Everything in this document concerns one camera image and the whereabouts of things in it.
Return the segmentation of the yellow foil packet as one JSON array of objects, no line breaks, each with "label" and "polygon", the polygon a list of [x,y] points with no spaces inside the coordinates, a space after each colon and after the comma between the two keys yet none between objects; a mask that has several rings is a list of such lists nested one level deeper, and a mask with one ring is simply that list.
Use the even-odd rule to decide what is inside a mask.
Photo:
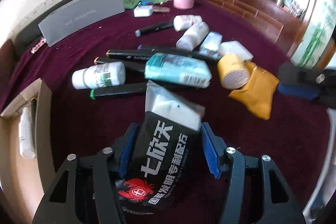
[{"label": "yellow foil packet", "polygon": [[251,61],[245,65],[250,73],[249,81],[241,89],[230,92],[229,97],[241,102],[256,117],[269,120],[279,79]]}]

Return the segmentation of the white spray bottle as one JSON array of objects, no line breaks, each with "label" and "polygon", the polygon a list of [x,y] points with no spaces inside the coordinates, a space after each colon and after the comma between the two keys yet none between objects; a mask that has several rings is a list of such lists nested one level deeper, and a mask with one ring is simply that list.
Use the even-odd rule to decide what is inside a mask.
[{"label": "white spray bottle", "polygon": [[19,153],[25,159],[36,157],[30,108],[24,107],[18,124]]}]

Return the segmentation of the yellow tape roll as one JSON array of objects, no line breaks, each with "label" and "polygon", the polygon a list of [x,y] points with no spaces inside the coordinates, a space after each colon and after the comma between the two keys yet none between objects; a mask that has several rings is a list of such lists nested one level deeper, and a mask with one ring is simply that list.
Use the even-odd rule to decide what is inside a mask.
[{"label": "yellow tape roll", "polygon": [[220,83],[228,90],[242,88],[250,78],[244,61],[235,54],[224,55],[217,64]]}]

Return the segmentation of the white soap block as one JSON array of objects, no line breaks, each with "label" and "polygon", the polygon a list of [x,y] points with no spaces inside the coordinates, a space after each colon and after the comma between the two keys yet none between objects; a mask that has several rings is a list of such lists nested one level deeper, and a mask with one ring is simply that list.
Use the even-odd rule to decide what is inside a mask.
[{"label": "white soap block", "polygon": [[240,57],[242,61],[251,61],[253,59],[252,53],[236,40],[220,44],[218,55],[224,56],[227,54],[234,54]]}]

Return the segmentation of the black Chinese text pouch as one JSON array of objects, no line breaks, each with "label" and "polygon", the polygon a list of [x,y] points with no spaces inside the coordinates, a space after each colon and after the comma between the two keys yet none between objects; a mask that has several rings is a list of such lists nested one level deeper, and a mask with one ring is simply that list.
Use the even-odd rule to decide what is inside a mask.
[{"label": "black Chinese text pouch", "polygon": [[121,157],[116,188],[123,211],[149,215],[187,195],[191,170],[202,152],[205,108],[149,81],[145,119]]}]

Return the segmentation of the black marker purple cap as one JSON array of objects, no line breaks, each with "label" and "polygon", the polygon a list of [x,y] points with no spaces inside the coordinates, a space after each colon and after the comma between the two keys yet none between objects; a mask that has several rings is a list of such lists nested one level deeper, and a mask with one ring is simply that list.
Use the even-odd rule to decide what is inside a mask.
[{"label": "black marker purple cap", "polygon": [[149,52],[161,52],[161,53],[168,53],[173,55],[180,55],[180,56],[186,56],[194,59],[199,59],[205,61],[207,64],[217,64],[220,60],[219,57],[213,57],[213,56],[207,56],[202,55],[198,51],[187,51],[187,50],[181,50],[178,48],[165,48],[165,47],[159,47],[159,46],[148,46],[141,44],[137,48],[138,50],[142,51],[149,51]]}]

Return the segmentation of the black marker green cap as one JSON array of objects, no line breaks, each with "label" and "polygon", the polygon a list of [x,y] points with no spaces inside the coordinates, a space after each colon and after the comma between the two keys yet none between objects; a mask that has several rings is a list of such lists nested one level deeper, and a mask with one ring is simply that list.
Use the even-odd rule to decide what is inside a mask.
[{"label": "black marker green cap", "polygon": [[108,86],[104,88],[92,89],[90,99],[96,100],[101,97],[124,96],[128,94],[138,94],[146,92],[147,83],[124,84],[118,86]]}]

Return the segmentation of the teal tissue packet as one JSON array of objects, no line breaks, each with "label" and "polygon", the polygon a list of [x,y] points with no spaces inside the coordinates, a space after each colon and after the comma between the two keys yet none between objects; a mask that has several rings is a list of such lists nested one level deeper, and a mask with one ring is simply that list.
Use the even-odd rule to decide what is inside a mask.
[{"label": "teal tissue packet", "polygon": [[207,88],[212,74],[203,60],[155,53],[145,65],[145,78],[173,84]]}]

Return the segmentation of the white bottle green label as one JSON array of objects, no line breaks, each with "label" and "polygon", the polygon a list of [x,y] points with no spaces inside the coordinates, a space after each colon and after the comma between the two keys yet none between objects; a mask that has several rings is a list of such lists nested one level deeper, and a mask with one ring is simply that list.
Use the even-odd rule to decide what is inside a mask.
[{"label": "white bottle green label", "polygon": [[80,69],[72,74],[72,86],[79,89],[97,89],[123,85],[125,65],[121,62],[104,63]]}]

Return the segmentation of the cardboard box tray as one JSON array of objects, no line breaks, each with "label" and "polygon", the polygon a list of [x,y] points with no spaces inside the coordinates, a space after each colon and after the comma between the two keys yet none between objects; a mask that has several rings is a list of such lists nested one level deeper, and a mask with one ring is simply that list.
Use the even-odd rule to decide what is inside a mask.
[{"label": "cardboard box tray", "polygon": [[14,223],[31,223],[55,176],[52,92],[37,79],[1,112],[1,204]]}]

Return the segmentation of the brown wooden headboard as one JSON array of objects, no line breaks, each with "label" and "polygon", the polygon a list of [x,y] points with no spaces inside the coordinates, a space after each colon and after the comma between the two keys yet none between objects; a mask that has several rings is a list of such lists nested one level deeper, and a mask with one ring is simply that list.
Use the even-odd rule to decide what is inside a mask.
[{"label": "brown wooden headboard", "polygon": [[291,57],[301,21],[270,0],[206,0],[249,22],[273,44]]}]

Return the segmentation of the clear tube orange contents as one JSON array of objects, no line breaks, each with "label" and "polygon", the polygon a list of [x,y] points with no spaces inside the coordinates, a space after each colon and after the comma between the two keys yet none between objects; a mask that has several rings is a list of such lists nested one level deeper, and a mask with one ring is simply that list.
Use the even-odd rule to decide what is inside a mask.
[{"label": "clear tube orange contents", "polygon": [[209,32],[199,47],[199,53],[205,56],[217,56],[219,46],[222,43],[222,38],[222,35],[217,32]]}]

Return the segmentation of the brown snack wrapper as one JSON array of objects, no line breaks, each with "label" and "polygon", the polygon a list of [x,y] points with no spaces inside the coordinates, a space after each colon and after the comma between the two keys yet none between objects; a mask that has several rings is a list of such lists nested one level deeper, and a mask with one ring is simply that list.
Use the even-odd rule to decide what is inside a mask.
[{"label": "brown snack wrapper", "polygon": [[153,6],[153,12],[168,13],[170,12],[170,8],[163,6]]}]

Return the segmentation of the black marker grey cap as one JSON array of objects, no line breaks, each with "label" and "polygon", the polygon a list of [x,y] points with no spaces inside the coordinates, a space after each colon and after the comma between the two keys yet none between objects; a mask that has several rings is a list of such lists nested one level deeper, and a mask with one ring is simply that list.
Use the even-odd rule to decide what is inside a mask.
[{"label": "black marker grey cap", "polygon": [[172,20],[167,21],[167,22],[161,22],[161,23],[157,23],[157,24],[154,24],[154,25],[151,25],[151,26],[147,26],[147,27],[137,29],[134,34],[135,34],[136,37],[140,37],[140,36],[144,36],[144,35],[151,34],[151,33],[154,33],[154,32],[158,32],[158,31],[161,31],[161,30],[165,30],[167,28],[172,28],[173,26],[174,26],[174,24],[173,24]]}]

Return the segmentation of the grey shoe box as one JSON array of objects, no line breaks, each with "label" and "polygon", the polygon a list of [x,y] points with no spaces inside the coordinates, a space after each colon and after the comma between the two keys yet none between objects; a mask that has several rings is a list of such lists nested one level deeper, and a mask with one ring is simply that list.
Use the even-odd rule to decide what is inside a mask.
[{"label": "grey shoe box", "polygon": [[91,24],[124,12],[123,0],[73,0],[39,24],[49,47]]}]

